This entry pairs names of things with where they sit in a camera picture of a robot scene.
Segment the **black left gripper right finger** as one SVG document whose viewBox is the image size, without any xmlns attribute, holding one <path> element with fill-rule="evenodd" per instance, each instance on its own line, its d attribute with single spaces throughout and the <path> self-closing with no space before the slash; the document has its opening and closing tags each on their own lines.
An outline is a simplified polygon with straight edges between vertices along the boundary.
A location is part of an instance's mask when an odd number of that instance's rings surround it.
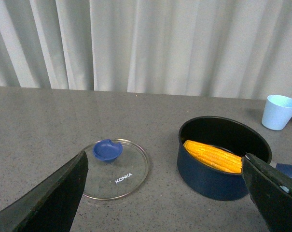
<svg viewBox="0 0 292 232">
<path fill-rule="evenodd" d="M 271 232 L 292 232 L 292 178 L 253 154 L 242 158 L 251 200 Z"/>
</svg>

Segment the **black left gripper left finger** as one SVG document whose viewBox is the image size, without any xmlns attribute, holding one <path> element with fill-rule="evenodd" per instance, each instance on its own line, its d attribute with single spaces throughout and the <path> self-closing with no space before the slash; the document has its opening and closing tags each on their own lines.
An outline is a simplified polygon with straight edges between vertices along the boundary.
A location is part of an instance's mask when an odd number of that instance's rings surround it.
<svg viewBox="0 0 292 232">
<path fill-rule="evenodd" d="M 69 160 L 19 200 L 0 211 L 0 232 L 68 232 L 88 172 L 85 152 Z"/>
</svg>

